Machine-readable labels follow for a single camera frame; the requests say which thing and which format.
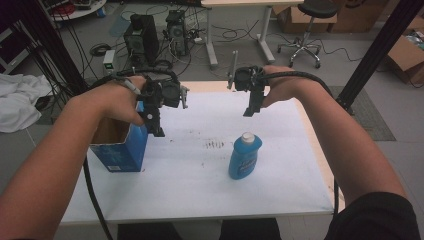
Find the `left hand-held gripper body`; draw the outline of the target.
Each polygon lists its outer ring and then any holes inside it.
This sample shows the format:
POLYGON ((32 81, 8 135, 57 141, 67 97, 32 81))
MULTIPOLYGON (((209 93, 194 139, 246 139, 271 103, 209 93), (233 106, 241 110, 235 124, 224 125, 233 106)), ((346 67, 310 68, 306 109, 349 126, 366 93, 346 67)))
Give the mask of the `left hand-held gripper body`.
POLYGON ((160 109, 163 106, 178 108, 179 105, 186 109, 188 107, 188 91, 189 89, 178 80, 148 79, 137 100, 143 102, 145 110, 148 108, 160 109))

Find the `blue cardboard box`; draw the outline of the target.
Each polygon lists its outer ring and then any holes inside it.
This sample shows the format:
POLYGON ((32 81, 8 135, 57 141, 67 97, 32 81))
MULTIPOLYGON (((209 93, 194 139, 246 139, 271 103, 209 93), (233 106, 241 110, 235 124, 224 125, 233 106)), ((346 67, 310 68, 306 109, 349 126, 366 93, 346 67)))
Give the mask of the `blue cardboard box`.
POLYGON ((145 125, 104 118, 90 149, 109 172, 140 172, 147 140, 145 125))

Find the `blue bottle with white cap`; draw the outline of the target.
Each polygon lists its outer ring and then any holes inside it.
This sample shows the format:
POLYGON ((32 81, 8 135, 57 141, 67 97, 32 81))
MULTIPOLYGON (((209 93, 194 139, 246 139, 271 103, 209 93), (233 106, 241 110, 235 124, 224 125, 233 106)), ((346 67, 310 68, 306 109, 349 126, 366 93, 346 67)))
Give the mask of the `blue bottle with white cap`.
POLYGON ((234 180, 247 177, 253 172, 262 140, 251 132, 243 133, 233 145, 228 173, 234 180))

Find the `person's left hand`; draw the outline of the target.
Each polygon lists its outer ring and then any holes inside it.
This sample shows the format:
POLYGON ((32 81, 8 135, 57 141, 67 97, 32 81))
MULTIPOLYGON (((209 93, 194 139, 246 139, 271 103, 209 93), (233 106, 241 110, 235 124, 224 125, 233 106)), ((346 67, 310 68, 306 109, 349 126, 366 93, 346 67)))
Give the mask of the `person's left hand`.
POLYGON ((67 104, 72 119, 85 124, 97 125, 102 119, 142 125, 143 120, 136 112, 136 94, 116 82, 109 82, 81 95, 73 97, 67 104))

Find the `white table sheet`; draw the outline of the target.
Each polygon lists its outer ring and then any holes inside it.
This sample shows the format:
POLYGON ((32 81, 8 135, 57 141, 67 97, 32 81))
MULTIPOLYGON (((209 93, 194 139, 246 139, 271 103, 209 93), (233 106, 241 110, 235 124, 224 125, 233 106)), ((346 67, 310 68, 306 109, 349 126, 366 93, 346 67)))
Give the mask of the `white table sheet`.
POLYGON ((302 115, 295 101, 244 116, 244 92, 203 92, 187 109, 164 107, 164 136, 147 140, 142 168, 110 173, 88 156, 95 195, 110 223, 265 217, 332 212, 302 115), (262 141, 253 172, 228 174, 235 140, 262 141))

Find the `black and grey computer tower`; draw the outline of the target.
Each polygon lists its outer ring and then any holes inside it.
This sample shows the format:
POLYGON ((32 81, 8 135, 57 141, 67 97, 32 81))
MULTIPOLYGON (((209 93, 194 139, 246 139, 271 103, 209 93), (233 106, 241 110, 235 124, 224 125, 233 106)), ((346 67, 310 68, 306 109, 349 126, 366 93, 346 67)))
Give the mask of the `black and grey computer tower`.
POLYGON ((183 10, 170 10, 166 23, 171 53, 175 56, 186 56, 188 45, 185 12, 183 10))

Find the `large black computer tower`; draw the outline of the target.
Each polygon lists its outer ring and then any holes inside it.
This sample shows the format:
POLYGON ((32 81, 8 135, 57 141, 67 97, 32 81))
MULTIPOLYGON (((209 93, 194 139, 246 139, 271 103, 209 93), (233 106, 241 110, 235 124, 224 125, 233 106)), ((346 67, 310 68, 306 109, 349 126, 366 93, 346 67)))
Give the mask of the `large black computer tower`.
POLYGON ((132 14, 124 41, 131 58, 152 66, 158 56, 159 40, 152 15, 132 14))

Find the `white power supply unit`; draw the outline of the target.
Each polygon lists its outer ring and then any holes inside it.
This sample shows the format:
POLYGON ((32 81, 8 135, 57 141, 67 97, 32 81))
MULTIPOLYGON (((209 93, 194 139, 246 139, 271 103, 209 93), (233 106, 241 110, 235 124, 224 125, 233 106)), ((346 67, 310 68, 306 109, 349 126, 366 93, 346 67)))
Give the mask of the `white power supply unit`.
POLYGON ((115 71, 115 51, 107 50, 103 58, 103 70, 105 75, 115 71))

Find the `white-legged desk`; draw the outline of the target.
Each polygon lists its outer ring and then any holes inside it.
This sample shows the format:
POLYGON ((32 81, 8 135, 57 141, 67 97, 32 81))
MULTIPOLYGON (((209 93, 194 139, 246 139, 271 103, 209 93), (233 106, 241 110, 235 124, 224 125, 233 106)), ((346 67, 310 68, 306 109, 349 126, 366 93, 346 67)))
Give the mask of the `white-legged desk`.
POLYGON ((205 38, 205 46, 208 54, 209 65, 214 68, 218 66, 213 41, 212 41, 212 22, 211 12, 214 7, 229 6, 263 6, 264 15, 262 20, 261 32, 256 36, 256 40, 262 50, 267 63, 274 63, 275 58, 266 42, 266 34, 268 32, 269 20, 274 5, 293 6, 303 3, 304 0, 201 0, 202 5, 207 9, 207 34, 205 38))

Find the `black swivel stool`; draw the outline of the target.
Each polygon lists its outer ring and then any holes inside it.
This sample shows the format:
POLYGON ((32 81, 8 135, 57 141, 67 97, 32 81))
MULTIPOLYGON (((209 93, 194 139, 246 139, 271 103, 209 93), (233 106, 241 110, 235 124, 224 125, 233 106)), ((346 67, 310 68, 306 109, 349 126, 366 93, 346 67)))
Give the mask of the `black swivel stool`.
POLYGON ((292 67, 295 58, 301 53, 308 53, 315 60, 315 67, 321 67, 319 53, 322 49, 321 44, 314 44, 310 40, 312 23, 315 18, 330 18, 337 15, 337 5, 332 0, 304 0, 296 6, 301 12, 312 17, 307 30, 301 35, 295 37, 292 41, 286 40, 284 43, 277 45, 277 52, 280 53, 283 47, 295 48, 295 51, 289 58, 289 66, 292 67))

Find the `grey floor mat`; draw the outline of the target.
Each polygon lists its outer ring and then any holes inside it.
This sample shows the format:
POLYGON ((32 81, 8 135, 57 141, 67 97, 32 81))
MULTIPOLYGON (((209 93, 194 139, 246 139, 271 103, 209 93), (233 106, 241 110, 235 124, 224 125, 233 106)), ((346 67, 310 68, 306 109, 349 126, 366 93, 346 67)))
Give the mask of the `grey floor mat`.
POLYGON ((362 89, 347 112, 362 126, 374 141, 395 141, 392 131, 362 89))

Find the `tall cardboard box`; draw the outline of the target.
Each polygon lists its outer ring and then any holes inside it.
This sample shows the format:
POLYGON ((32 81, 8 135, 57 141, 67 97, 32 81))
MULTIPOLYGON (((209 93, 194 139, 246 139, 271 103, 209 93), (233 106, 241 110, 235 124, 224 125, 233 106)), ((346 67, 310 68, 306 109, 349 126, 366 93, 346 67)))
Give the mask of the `tall cardboard box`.
POLYGON ((389 0, 332 0, 337 5, 337 21, 330 33, 369 32, 383 13, 389 0))

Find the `white cloth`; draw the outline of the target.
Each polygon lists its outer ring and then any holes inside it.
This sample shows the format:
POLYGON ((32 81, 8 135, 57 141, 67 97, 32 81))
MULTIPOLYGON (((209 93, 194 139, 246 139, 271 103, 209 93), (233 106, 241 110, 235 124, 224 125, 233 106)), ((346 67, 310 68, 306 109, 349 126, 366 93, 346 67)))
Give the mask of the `white cloth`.
POLYGON ((0 132, 13 133, 37 122, 42 114, 35 105, 51 94, 52 87, 44 75, 0 73, 0 132))

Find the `person's black sleeve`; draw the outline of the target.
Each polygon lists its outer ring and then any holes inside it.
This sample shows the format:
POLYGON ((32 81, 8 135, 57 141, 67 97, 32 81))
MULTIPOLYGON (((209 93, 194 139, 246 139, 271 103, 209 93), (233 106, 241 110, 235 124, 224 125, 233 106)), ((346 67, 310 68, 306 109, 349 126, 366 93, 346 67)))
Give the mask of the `person's black sleeve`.
POLYGON ((412 204, 388 192, 365 194, 331 221, 324 240, 421 240, 412 204))

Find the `black metal frame post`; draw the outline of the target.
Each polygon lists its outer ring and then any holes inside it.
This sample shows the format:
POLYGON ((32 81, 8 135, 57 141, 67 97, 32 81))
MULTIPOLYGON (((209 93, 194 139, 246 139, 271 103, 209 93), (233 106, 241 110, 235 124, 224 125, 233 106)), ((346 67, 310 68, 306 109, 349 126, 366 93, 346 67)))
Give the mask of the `black metal frame post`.
POLYGON ((423 7, 424 0, 399 0, 347 84, 336 98, 336 102, 345 111, 350 110, 356 97, 370 80, 380 62, 423 7))
POLYGON ((80 75, 41 3, 38 0, 13 0, 12 3, 21 15, 25 27, 46 49, 68 84, 70 92, 73 95, 86 92, 88 90, 87 84, 80 75))

